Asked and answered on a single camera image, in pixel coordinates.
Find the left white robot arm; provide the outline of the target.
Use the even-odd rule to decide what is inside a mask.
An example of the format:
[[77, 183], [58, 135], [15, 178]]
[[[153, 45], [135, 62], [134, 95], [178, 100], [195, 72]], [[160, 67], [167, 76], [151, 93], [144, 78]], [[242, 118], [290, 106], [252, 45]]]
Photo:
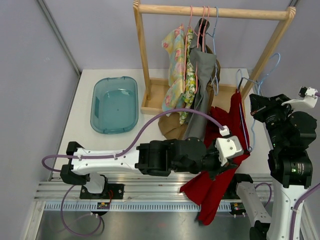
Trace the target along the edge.
[[236, 136], [219, 137], [206, 147], [196, 137], [186, 140], [153, 140], [141, 143], [122, 155], [90, 151], [77, 142], [68, 144], [68, 164], [60, 170], [65, 184], [81, 186], [80, 198], [85, 200], [123, 199], [124, 185], [108, 183], [102, 172], [127, 172], [168, 177], [172, 172], [215, 177], [236, 167], [234, 158], [243, 154]]

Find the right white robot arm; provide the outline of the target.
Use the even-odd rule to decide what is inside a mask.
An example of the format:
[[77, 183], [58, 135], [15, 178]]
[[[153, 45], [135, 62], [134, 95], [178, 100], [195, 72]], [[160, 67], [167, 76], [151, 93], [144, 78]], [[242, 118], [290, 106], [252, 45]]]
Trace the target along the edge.
[[298, 240], [304, 200], [316, 188], [307, 148], [316, 139], [317, 120], [305, 109], [316, 106], [319, 93], [310, 88], [300, 99], [284, 94], [265, 97], [251, 94], [252, 117], [264, 123], [272, 145], [268, 166], [273, 185], [272, 214], [265, 212], [248, 174], [236, 173], [227, 185], [232, 198], [240, 198], [250, 220], [251, 240]]

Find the tan skirt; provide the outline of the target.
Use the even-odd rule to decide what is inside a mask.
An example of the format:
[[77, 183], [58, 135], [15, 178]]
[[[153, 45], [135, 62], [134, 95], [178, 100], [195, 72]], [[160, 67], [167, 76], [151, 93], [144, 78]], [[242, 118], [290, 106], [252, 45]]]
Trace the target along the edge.
[[[212, 103], [213, 103], [213, 99], [214, 99], [214, 90], [213, 90], [213, 85], [211, 83], [207, 84], [206, 92], [208, 94], [208, 105], [207, 105], [206, 113], [209, 114]], [[159, 126], [160, 132], [166, 139], [183, 140], [188, 124], [187, 123], [180, 124], [179, 113], [174, 112], [174, 113], [171, 113], [171, 115], [169, 116], [166, 116], [166, 115], [161, 116], [159, 118], [158, 126]]]

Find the blue wire hanger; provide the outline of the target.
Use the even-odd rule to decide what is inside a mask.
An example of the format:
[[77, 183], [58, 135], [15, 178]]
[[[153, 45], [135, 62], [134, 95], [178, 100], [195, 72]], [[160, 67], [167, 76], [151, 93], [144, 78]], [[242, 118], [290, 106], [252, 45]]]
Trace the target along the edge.
[[[277, 56], [277, 61], [274, 65], [274, 67], [268, 72], [266, 73], [262, 79], [258, 82], [254, 82], [252, 79], [250, 78], [247, 78], [247, 77], [244, 77], [243, 75], [243, 72], [241, 69], [238, 69], [236, 71], [236, 74], [235, 74], [235, 80], [236, 80], [236, 83], [237, 83], [237, 88], [236, 88], [236, 91], [239, 92], [240, 91], [240, 87], [242, 85], [242, 82], [243, 80], [246, 80], [247, 82], [250, 82], [250, 83], [253, 83], [255, 87], [257, 87], [257, 90], [256, 90], [256, 94], [257, 95], [261, 95], [261, 88], [262, 88], [262, 85], [264, 83], [264, 81], [270, 76], [270, 74], [277, 69], [280, 61], [281, 61], [281, 54], [279, 52], [276, 52], [274, 53], [269, 59], [271, 60], [272, 58], [276, 57]], [[256, 124], [256, 120], [254, 119], [253, 122], [252, 122], [252, 125], [250, 127], [250, 131], [252, 133], [252, 137], [253, 137], [253, 142], [251, 145], [249, 145], [249, 138], [248, 137], [244, 137], [245, 138], [245, 144], [246, 144], [246, 150], [251, 153], [254, 148], [255, 148], [255, 144], [256, 144], [256, 134], [255, 134], [255, 124]]]
[[207, 33], [208, 36], [212, 38], [212, 46], [213, 46], [213, 54], [215, 55], [215, 65], [214, 65], [214, 77], [211, 77], [211, 84], [213, 93], [215, 96], [219, 94], [219, 80], [218, 80], [218, 60], [216, 55], [216, 45], [215, 45], [215, 36], [216, 36], [216, 28], [219, 20], [219, 8], [216, 6], [216, 17], [215, 17], [215, 24], [213, 27], [212, 34]]

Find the red skirt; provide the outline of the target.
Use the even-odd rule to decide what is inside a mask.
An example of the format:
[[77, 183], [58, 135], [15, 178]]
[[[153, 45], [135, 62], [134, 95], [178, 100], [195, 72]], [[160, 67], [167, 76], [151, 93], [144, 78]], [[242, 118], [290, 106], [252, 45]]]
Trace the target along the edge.
[[[229, 111], [220, 107], [212, 107], [210, 115], [223, 126], [227, 126], [233, 135], [237, 136], [244, 154], [234, 159], [236, 165], [240, 165], [250, 156], [248, 147], [250, 138], [247, 124], [244, 118], [244, 107], [242, 97], [238, 90], [231, 96]], [[203, 225], [208, 226], [214, 220], [220, 201], [230, 185], [236, 169], [229, 169], [215, 177], [210, 177], [207, 171], [188, 181], [180, 188], [189, 200], [201, 207], [197, 217]]]

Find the grey skirt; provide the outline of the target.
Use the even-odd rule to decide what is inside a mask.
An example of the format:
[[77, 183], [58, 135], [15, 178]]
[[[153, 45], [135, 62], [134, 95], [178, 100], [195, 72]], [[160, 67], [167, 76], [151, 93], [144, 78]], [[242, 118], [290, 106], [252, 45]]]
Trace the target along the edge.
[[[212, 51], [207, 49], [206, 33], [210, 23], [208, 20], [199, 19], [196, 27], [194, 28], [194, 37], [191, 42], [190, 48], [190, 62], [192, 63], [195, 71], [196, 90], [195, 97], [190, 109], [207, 113], [209, 96], [206, 88], [210, 83], [211, 77], [215, 72], [216, 56]], [[205, 128], [207, 124], [206, 118], [201, 115], [189, 112], [187, 114], [187, 129], [184, 134], [184, 140], [189, 137], [196, 137], [201, 140], [205, 137]]]

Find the pastel floral skirt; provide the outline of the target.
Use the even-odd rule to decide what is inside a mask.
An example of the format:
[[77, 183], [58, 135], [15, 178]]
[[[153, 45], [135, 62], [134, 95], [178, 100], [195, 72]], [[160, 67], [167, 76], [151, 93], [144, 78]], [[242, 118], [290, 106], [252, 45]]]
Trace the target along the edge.
[[161, 108], [168, 111], [180, 104], [184, 93], [185, 32], [184, 25], [172, 30], [161, 42], [169, 57], [168, 86]]

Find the lemon print skirt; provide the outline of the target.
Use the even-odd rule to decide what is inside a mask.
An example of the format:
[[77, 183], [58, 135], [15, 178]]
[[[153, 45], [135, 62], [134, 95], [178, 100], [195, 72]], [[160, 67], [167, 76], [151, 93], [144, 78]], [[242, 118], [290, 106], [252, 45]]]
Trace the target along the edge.
[[194, 38], [194, 32], [192, 29], [189, 29], [187, 38], [188, 38], [187, 39], [188, 52], [187, 52], [187, 68], [186, 68], [186, 88], [185, 88], [185, 93], [182, 95], [182, 99], [184, 101], [183, 108], [190, 109], [195, 98], [195, 90], [196, 90], [196, 73], [190, 61], [191, 43]]

